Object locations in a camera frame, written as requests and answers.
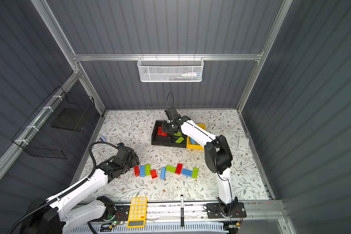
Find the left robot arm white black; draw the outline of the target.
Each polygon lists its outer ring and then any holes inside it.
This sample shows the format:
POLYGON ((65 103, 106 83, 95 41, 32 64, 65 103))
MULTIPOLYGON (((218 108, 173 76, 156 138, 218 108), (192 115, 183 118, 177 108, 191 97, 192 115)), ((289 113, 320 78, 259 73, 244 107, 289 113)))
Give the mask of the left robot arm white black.
POLYGON ((140 162, 134 149, 119 143, 113 145, 118 151, 116 156, 97 164, 92 149, 98 144, 93 142, 88 147, 93 163, 90 174, 46 200, 38 198, 32 201, 27 213, 10 227, 8 233, 14 233, 19 227, 21 234, 65 234, 92 220, 107 219, 113 215, 115 204, 105 196, 79 208, 75 206, 95 190, 138 166, 140 162))

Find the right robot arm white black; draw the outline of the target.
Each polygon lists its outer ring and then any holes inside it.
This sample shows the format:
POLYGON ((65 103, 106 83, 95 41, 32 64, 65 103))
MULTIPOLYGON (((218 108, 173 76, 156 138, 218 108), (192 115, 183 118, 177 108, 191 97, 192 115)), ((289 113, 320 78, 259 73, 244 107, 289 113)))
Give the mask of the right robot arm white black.
POLYGON ((181 132, 203 147, 206 165, 216 175, 220 212, 224 216, 230 216, 238 205, 238 198, 234 195, 231 185, 233 155, 226 137, 207 132, 194 123, 190 117, 181 116, 174 107, 164 112, 167 120, 162 123, 163 132, 167 134, 181 132))

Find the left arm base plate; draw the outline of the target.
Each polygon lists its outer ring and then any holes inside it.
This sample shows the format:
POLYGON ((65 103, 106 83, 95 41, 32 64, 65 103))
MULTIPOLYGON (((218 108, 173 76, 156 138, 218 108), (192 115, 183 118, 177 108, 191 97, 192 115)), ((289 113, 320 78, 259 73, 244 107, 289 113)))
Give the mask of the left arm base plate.
POLYGON ((125 222, 128 219, 129 215, 129 205, 115 205, 114 207, 108 207, 106 211, 103 213, 103 216, 100 218, 96 218, 91 220, 91 222, 98 222, 98 221, 123 221, 125 222))

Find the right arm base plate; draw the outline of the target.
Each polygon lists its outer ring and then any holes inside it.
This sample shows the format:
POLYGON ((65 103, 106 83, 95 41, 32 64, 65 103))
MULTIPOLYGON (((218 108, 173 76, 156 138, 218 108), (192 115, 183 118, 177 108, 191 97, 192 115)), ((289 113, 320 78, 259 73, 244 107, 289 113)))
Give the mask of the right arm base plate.
POLYGON ((207 203, 206 205, 203 205, 203 208, 207 212, 208 219, 243 219, 247 217, 246 209, 242 202, 238 202, 232 206, 225 206, 223 203, 207 203))

